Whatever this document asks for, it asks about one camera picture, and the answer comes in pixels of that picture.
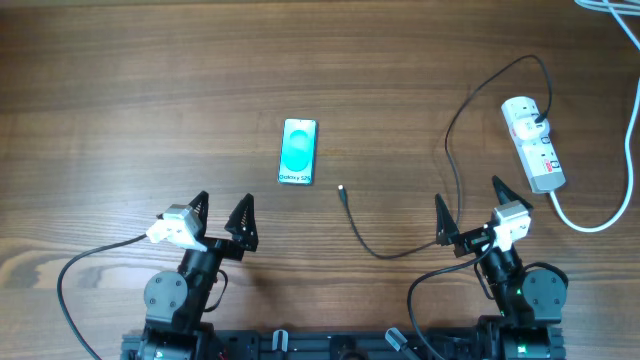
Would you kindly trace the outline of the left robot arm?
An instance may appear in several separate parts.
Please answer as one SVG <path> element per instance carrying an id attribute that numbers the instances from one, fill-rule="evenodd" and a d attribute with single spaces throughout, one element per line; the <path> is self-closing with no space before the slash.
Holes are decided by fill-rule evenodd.
<path id="1" fill-rule="evenodd" d="M 202 320 L 218 305 L 207 304 L 224 272 L 225 259 L 241 261 L 259 244 L 254 196 L 246 194 L 229 215 L 229 239 L 208 237 L 209 194 L 200 192 L 189 204 L 173 204 L 146 231 L 153 243 L 166 240 L 184 250 L 175 271 L 154 275 L 144 289 L 145 326 L 137 339 L 122 342 L 123 359 L 225 359 L 227 350 L 212 324 Z"/>

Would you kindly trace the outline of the white power strip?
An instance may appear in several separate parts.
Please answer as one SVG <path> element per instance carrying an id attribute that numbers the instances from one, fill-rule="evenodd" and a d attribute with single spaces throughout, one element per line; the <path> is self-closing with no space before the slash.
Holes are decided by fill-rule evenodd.
<path id="1" fill-rule="evenodd" d="M 566 178 L 551 143 L 550 132 L 547 136 L 524 142 L 518 141 L 511 134 L 511 125 L 514 120 L 526 117 L 538 118 L 540 111 L 535 101 L 525 96 L 510 98 L 502 104 L 501 110 L 532 192 L 550 193 L 563 186 Z"/>

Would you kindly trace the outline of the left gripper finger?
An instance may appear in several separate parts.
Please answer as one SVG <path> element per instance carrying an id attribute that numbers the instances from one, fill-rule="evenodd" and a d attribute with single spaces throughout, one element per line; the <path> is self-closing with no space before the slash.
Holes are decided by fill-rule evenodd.
<path id="1" fill-rule="evenodd" d="M 255 252 L 259 237 L 255 221 L 254 196 L 247 193 L 229 216 L 224 229 L 232 235 L 232 240 L 244 250 Z"/>
<path id="2" fill-rule="evenodd" d="M 207 229 L 209 194 L 201 191 L 189 204 L 186 223 L 193 235 L 204 235 Z"/>

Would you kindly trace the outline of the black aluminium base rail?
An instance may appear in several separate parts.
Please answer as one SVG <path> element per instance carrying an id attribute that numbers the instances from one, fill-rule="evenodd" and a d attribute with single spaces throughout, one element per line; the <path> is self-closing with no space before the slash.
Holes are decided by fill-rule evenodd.
<path id="1" fill-rule="evenodd" d="M 437 328 L 425 333 L 431 348 L 452 360 L 565 360 L 564 338 L 559 328 L 500 330 L 495 335 L 478 327 Z M 339 360 L 433 359 L 419 336 L 404 335 L 397 345 L 382 333 L 290 333 L 282 345 L 255 331 L 221 331 L 210 359 L 228 360 Z"/>

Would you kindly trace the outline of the white USB charger plug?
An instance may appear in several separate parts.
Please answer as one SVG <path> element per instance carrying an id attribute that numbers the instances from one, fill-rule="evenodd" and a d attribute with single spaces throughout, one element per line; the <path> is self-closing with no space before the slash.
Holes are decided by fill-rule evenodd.
<path id="1" fill-rule="evenodd" d="M 550 132 L 546 119 L 537 123 L 535 117 L 516 119 L 511 125 L 511 134 L 521 142 L 547 136 Z"/>

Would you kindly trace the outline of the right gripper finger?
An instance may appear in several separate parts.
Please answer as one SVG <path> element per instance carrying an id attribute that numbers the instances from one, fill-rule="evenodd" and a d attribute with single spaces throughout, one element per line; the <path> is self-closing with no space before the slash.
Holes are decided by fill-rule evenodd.
<path id="1" fill-rule="evenodd" d="M 451 245 L 459 235 L 459 229 L 451 213 L 440 194 L 435 195 L 436 243 L 439 245 Z"/>
<path id="2" fill-rule="evenodd" d="M 519 201 L 526 209 L 533 208 L 527 200 L 512 191 L 498 176 L 494 175 L 492 177 L 492 184 L 501 205 L 505 205 L 513 201 Z"/>

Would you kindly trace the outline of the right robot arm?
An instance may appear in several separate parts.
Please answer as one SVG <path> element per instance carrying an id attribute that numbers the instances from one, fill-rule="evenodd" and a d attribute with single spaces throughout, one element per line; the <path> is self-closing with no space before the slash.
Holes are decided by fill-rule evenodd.
<path id="1" fill-rule="evenodd" d="M 436 243 L 452 245 L 458 258 L 471 255 L 485 295 L 500 314 L 481 316 L 468 328 L 425 332 L 444 359 L 564 359 L 562 308 L 569 279 L 543 262 L 525 265 L 515 243 L 529 233 L 533 206 L 498 177 L 492 178 L 499 205 L 484 225 L 462 232 L 440 195 L 435 196 Z"/>

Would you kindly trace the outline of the turquoise Galaxy S25 smartphone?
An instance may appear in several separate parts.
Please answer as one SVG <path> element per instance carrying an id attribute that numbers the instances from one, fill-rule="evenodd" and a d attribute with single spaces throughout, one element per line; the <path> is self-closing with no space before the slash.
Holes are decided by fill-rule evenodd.
<path id="1" fill-rule="evenodd" d="M 286 119 L 284 121 L 278 182 L 311 185 L 315 166 L 317 121 Z"/>

